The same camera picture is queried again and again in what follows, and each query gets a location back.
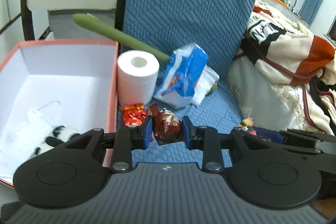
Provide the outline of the dark red snack packet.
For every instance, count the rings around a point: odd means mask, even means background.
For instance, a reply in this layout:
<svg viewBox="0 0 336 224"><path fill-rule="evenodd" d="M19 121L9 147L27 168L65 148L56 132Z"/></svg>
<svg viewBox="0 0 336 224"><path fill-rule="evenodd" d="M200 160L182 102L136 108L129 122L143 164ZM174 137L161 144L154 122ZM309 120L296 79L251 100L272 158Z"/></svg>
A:
<svg viewBox="0 0 336 224"><path fill-rule="evenodd" d="M159 145L177 143L183 140L181 135L181 121L170 110L159 110L157 103L147 109L147 115L153 118L153 134Z"/></svg>

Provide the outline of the blue white tissue pack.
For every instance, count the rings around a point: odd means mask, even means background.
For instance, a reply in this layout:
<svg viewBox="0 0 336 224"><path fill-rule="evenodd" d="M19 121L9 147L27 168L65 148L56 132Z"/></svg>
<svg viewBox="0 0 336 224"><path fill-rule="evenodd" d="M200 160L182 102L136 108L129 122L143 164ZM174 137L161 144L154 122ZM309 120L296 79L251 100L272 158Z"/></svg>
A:
<svg viewBox="0 0 336 224"><path fill-rule="evenodd" d="M189 105L207 60L207 53L197 44L174 50L154 98L175 109Z"/></svg>

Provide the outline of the white textured cloth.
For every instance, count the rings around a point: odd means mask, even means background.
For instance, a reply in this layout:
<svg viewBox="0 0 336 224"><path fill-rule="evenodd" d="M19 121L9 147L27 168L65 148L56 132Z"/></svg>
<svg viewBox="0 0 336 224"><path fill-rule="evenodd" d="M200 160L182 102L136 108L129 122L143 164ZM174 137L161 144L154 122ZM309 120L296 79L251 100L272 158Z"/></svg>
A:
<svg viewBox="0 0 336 224"><path fill-rule="evenodd" d="M191 103L200 106L203 99L210 91L214 91L219 80L219 75L209 66L205 66L195 87Z"/></svg>

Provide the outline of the plush panda toy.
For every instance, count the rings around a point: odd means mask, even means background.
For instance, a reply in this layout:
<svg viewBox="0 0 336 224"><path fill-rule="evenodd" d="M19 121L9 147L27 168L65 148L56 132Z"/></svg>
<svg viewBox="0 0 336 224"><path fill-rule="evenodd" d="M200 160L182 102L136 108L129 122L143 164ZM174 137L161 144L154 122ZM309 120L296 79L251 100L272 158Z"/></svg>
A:
<svg viewBox="0 0 336 224"><path fill-rule="evenodd" d="M39 156L79 135L81 135L80 131L75 128L66 126L55 127L44 141L34 149L31 157Z"/></svg>

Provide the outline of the white face mask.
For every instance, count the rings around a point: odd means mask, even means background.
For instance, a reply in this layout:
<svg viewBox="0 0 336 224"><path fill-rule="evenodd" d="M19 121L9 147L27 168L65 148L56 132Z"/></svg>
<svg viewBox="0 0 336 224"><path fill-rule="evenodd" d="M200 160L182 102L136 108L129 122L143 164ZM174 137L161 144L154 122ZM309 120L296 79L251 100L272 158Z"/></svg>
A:
<svg viewBox="0 0 336 224"><path fill-rule="evenodd" d="M16 169L34 156L56 127L62 111L59 100L39 107L14 110L1 133L1 177L13 177Z"/></svg>

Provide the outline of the red foil snack packet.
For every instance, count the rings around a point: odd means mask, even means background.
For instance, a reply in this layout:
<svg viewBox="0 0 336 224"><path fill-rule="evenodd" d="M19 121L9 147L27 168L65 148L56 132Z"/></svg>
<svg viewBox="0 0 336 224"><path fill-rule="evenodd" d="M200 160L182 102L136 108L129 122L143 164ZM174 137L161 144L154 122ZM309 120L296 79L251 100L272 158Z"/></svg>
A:
<svg viewBox="0 0 336 224"><path fill-rule="evenodd" d="M121 108L122 120L125 126L140 126L146 118L146 110L142 103L124 105Z"/></svg>

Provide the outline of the white floral bed cover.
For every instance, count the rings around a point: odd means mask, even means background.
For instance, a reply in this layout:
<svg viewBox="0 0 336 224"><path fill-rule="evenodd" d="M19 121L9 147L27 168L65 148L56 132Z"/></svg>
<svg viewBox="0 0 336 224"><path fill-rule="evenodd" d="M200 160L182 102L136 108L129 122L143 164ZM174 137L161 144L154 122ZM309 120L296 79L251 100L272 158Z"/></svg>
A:
<svg viewBox="0 0 336 224"><path fill-rule="evenodd" d="M330 118L313 101L307 86L272 84L247 57L233 61L228 82L243 117L252 118L257 127L334 134Z"/></svg>

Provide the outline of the white toilet paper roll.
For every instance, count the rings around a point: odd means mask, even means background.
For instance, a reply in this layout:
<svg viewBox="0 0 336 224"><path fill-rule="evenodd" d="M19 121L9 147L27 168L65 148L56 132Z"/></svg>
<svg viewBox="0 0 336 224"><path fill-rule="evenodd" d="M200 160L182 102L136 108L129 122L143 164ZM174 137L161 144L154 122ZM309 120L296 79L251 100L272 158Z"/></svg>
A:
<svg viewBox="0 0 336 224"><path fill-rule="evenodd" d="M121 106L148 104L153 98L159 62L145 51L129 50L117 59L117 92Z"/></svg>

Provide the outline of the cream red black blanket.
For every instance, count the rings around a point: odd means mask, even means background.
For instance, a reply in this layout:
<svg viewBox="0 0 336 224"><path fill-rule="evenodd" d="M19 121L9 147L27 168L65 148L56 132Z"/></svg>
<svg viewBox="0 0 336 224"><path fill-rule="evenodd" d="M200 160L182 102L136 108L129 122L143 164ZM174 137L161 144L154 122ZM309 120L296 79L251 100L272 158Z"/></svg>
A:
<svg viewBox="0 0 336 224"><path fill-rule="evenodd" d="M335 46L294 23L274 7L256 2L233 61L247 57L270 83L307 86L330 118L335 135Z"/></svg>

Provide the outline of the pink cardboard box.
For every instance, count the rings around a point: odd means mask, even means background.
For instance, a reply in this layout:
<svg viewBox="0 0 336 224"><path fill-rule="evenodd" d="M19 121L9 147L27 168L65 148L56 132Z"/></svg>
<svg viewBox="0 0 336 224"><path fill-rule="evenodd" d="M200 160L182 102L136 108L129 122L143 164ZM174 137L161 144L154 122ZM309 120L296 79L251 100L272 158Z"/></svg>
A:
<svg viewBox="0 0 336 224"><path fill-rule="evenodd" d="M80 133L116 129L118 44L108 40L56 39L18 43L1 63L1 133L10 114L59 100L57 126ZM12 186L13 177L1 177Z"/></svg>

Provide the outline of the green plush stick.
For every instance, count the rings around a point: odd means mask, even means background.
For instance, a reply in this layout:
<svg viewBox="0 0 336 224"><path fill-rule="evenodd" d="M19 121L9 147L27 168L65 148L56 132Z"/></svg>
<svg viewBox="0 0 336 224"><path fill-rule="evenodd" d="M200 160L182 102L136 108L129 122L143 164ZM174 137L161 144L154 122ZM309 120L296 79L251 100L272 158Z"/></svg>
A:
<svg viewBox="0 0 336 224"><path fill-rule="evenodd" d="M167 63L170 60L170 56L151 47L150 45L137 40L136 38L119 31L111 25L98 20L91 14L77 13L73 16L75 23L88 30L95 32L99 35L105 36L113 41L120 43L128 48L149 52L154 55L161 63Z"/></svg>

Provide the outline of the blue quilted chair cover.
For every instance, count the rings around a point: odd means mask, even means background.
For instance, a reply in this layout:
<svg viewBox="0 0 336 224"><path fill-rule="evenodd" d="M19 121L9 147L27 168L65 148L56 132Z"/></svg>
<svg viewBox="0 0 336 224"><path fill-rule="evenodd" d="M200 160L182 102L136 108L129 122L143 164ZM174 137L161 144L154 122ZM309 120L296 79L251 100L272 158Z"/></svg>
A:
<svg viewBox="0 0 336 224"><path fill-rule="evenodd" d="M229 133L242 120L227 74L239 49L255 0L118 0L117 29L170 55L195 43L219 75L217 89L200 106L177 110L196 126Z"/></svg>

